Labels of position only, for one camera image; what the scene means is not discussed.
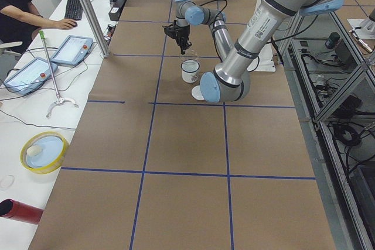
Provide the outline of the person's hand on mouse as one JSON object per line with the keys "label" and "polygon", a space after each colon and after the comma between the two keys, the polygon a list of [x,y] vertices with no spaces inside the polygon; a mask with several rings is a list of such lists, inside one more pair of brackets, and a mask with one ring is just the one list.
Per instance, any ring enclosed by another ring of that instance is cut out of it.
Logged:
{"label": "person's hand on mouse", "polygon": [[56,22],[56,28],[60,30],[70,30],[77,26],[77,22],[73,19],[62,19]]}

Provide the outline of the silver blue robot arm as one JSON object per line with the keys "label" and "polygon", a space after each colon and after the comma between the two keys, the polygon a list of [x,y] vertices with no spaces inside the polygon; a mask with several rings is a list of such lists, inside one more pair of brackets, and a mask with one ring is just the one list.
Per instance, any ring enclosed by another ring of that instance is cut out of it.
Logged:
{"label": "silver blue robot arm", "polygon": [[344,0],[260,0],[242,35],[233,42],[222,12],[197,6],[192,0],[175,0],[176,19],[165,33],[176,40],[183,53],[190,48],[190,26],[204,24],[211,31],[221,63],[200,79],[200,92],[207,102],[237,101],[250,89],[248,67],[287,18],[299,13],[320,15],[338,10]]}

